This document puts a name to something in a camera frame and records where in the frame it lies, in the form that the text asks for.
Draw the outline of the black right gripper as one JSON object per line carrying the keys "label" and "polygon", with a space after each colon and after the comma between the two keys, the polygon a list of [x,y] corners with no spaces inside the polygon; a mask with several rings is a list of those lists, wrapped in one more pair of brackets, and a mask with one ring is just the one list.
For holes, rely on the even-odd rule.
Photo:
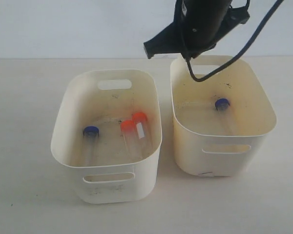
{"label": "black right gripper", "polygon": [[213,49],[217,42],[250,15],[250,1],[233,8],[230,0],[178,0],[173,22],[144,42],[146,56],[181,54],[194,59]]}

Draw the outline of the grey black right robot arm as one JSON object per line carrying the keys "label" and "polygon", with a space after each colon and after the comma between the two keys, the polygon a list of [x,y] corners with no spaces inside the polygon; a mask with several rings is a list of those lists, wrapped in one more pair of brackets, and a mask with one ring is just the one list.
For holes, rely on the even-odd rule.
{"label": "grey black right robot arm", "polygon": [[225,35],[250,15],[249,3],[233,8],[230,0],[178,0],[173,22],[144,42],[148,59],[157,54],[181,54],[194,59],[213,49]]}

